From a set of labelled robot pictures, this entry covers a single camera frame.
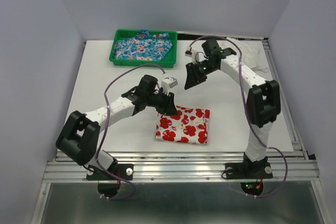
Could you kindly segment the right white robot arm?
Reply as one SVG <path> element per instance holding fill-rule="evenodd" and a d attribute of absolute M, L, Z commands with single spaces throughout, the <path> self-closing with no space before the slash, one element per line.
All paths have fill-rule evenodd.
<path fill-rule="evenodd" d="M 231 47 L 221 48 L 216 37 L 207 36 L 202 44 L 204 60 L 199 52 L 188 46 L 185 55 L 192 61 L 186 64 L 184 88 L 204 83 L 215 71 L 229 75 L 240 87 L 243 107 L 250 129 L 247 148 L 240 163 L 226 163 L 226 179 L 253 179 L 258 175 L 272 178 L 267 148 L 270 130 L 281 112 L 280 86 L 276 80 L 268 81 L 256 74 L 242 61 L 242 51 L 232 40 Z"/>

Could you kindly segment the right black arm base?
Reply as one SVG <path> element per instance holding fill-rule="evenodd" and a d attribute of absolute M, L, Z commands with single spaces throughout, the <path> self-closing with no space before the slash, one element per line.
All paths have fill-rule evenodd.
<path fill-rule="evenodd" d="M 226 163 L 224 174 L 226 179 L 231 180 L 253 180 L 263 177 L 263 179 L 272 179 L 273 174 L 269 162 L 241 162 Z"/>

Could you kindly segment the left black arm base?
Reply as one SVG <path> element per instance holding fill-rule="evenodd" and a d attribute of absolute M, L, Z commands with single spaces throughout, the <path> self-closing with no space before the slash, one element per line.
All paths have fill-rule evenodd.
<path fill-rule="evenodd" d="M 130 163 L 126 164 L 114 163 L 107 169 L 107 171 L 122 179 L 132 180 L 133 168 L 134 168 L 133 164 Z M 100 168 L 89 165 L 86 173 L 86 180 L 99 181 L 99 180 L 116 180 L 116 179 L 108 175 Z"/>

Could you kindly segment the red poppy white skirt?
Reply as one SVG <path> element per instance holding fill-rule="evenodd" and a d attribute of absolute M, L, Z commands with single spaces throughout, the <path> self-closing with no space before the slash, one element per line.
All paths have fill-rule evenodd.
<path fill-rule="evenodd" d="M 177 115 L 158 114 L 155 138 L 159 141 L 206 145 L 210 110 L 177 106 Z"/>

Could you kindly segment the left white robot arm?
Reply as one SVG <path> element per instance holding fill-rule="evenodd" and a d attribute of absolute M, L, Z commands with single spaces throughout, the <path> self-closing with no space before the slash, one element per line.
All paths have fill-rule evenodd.
<path fill-rule="evenodd" d="M 146 74 L 137 86 L 115 101 L 90 112 L 72 112 L 56 140 L 56 147 L 78 165 L 93 166 L 104 178 L 113 178 L 118 161 L 102 150 L 103 139 L 99 135 L 106 135 L 109 126 L 138 114 L 146 107 L 155 108 L 162 115 L 177 115 L 174 93 L 170 91 L 177 84 L 173 77 L 165 77 L 159 82 Z"/>

